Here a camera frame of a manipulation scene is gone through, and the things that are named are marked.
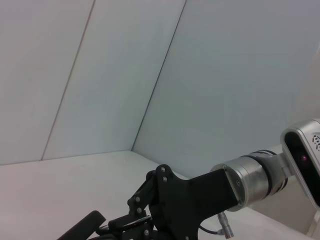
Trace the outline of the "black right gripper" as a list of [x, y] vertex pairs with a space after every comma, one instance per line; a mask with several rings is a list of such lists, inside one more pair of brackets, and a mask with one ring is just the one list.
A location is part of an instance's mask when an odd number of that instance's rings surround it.
[[[148, 222], [145, 208], [154, 222]], [[196, 240], [201, 223], [238, 204], [223, 169], [184, 180], [160, 165], [127, 201], [127, 215], [109, 221], [96, 233], [103, 240], [148, 240], [154, 225], [173, 240]]]

